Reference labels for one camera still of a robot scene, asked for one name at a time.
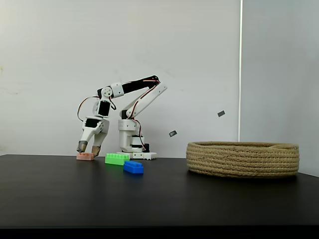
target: pink lego brick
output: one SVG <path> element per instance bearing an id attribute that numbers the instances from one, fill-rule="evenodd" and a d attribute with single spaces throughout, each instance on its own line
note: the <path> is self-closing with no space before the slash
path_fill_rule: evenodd
<path id="1" fill-rule="evenodd" d="M 78 155 L 76 156 L 77 160 L 93 160 L 94 156 L 92 153 L 78 153 Z"/>

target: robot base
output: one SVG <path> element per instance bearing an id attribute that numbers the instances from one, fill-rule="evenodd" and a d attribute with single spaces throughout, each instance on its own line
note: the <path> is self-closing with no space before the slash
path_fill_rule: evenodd
<path id="1" fill-rule="evenodd" d="M 130 159 L 153 160 L 158 157 L 156 153 L 143 153 L 143 152 L 134 152 L 134 153 L 118 152 L 118 153 L 128 155 Z"/>

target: small black fragment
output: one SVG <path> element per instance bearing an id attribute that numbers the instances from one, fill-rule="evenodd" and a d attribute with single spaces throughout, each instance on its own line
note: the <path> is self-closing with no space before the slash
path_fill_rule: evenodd
<path id="1" fill-rule="evenodd" d="M 170 135 L 171 137 L 173 137 L 173 136 L 176 135 L 176 134 L 177 134 L 177 132 L 176 132 L 175 130 L 169 133 L 169 135 Z"/>
<path id="2" fill-rule="evenodd" d="M 218 117 L 221 117 L 221 116 L 223 116 L 224 114 L 225 114 L 225 111 L 221 111 L 221 112 L 218 113 Z"/>

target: green lego brick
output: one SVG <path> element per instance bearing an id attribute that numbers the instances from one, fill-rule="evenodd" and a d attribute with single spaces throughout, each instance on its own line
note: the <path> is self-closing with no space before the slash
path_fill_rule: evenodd
<path id="1" fill-rule="evenodd" d="M 128 155 L 119 154 L 119 153 L 107 153 L 105 156 L 105 163 L 124 165 L 125 161 L 129 161 L 130 157 Z"/>

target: white robotic arm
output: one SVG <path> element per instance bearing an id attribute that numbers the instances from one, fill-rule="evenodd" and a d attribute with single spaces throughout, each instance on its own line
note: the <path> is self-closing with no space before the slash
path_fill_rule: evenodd
<path id="1" fill-rule="evenodd" d="M 110 86 L 99 89 L 99 100 L 93 107 L 94 117 L 86 117 L 86 120 L 83 121 L 83 134 L 77 151 L 85 152 L 88 141 L 94 136 L 92 153 L 97 156 L 100 152 L 101 144 L 108 133 L 109 121 L 106 118 L 109 117 L 110 108 L 116 110 L 111 99 L 146 87 L 148 90 L 132 101 L 120 113 L 122 118 L 119 120 L 120 148 L 122 153 L 128 154 L 130 157 L 136 156 L 136 154 L 133 155 L 135 152 L 139 153 L 139 158 L 152 159 L 156 157 L 155 153 L 149 152 L 149 145 L 144 144 L 141 125 L 134 117 L 167 89 L 167 86 L 161 83 L 157 76 L 124 84 L 113 83 Z"/>

